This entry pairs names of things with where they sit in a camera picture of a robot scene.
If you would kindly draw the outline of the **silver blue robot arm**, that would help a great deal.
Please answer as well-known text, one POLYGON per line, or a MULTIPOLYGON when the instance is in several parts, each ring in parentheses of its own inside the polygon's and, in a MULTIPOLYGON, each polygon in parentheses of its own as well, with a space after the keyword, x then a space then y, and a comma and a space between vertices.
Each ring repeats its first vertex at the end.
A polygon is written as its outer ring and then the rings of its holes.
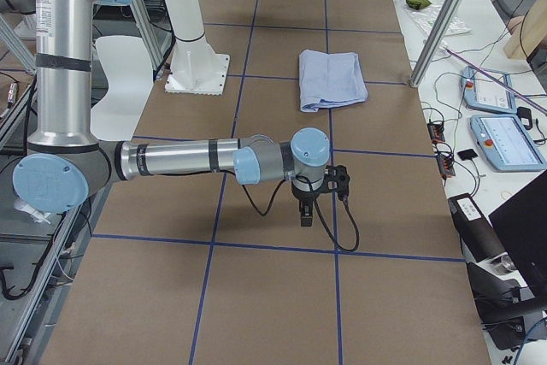
POLYGON ((287 180, 303 225, 328 191, 328 138, 304 128, 290 141, 209 139, 136 144, 132 136, 152 88, 141 39, 92 37, 93 9, 130 0, 35 0, 38 120, 27 154, 15 165, 14 206, 47 221, 116 181, 138 176, 232 174, 240 185, 287 180))

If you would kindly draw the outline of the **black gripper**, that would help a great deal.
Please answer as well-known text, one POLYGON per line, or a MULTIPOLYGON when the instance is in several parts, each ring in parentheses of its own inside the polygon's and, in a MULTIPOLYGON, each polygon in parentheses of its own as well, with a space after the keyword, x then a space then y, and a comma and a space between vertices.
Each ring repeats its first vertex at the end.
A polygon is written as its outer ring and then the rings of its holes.
POLYGON ((302 227, 311 227, 313 224, 314 202, 319 196, 315 191, 304 191, 297 187, 292 187, 291 192, 298 200, 300 212, 300 225, 302 227))

